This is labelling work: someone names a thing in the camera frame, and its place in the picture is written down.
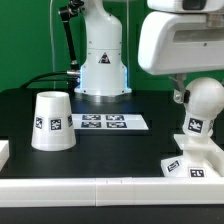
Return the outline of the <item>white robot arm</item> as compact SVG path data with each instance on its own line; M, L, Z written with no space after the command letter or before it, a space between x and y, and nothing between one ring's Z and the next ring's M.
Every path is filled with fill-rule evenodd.
M147 0L152 10L139 40L138 63L152 75L168 75L174 99L185 101L188 73L224 69L224 0ZM94 101L128 94L121 60L122 25L103 0L84 0L86 60L75 92Z

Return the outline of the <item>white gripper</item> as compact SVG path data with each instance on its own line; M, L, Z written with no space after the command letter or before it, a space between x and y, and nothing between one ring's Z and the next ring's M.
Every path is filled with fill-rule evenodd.
M173 74L173 99L187 103L185 73L224 69L224 28L208 28L203 14L152 12L142 24L138 63L152 75Z

